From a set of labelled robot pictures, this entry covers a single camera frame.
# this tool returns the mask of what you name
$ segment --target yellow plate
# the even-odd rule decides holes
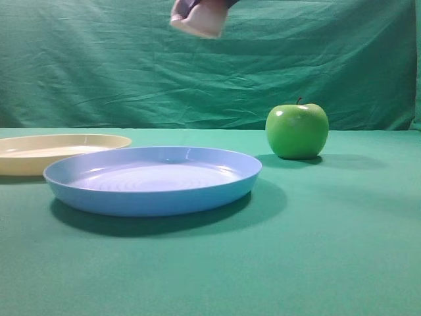
[[[40,176],[55,161],[95,151],[125,148],[131,139],[101,134],[58,134],[0,139],[0,175]]]

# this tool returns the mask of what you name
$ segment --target table surface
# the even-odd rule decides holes
[[[164,219],[57,202],[0,177],[0,315],[421,315],[421,134],[331,131],[321,159],[283,161],[256,130],[0,129],[118,134],[241,151],[249,198]]]

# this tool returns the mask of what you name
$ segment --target plate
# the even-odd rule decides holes
[[[82,211],[155,217],[205,211],[253,188],[260,161],[204,147],[132,147],[88,153],[48,166],[57,199]]]
[[[58,160],[95,151],[128,147],[131,140],[102,134],[58,134],[0,139],[0,175],[41,176]]]

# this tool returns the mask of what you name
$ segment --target apple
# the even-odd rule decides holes
[[[272,151],[282,159],[314,159],[329,134],[329,120],[317,104],[285,104],[274,107],[266,120],[266,137]]]

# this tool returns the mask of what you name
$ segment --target table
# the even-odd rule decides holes
[[[0,178],[4,316],[421,315],[421,134],[331,131],[283,161],[258,130],[0,129],[131,137],[258,157],[252,194],[215,211],[115,219]]]

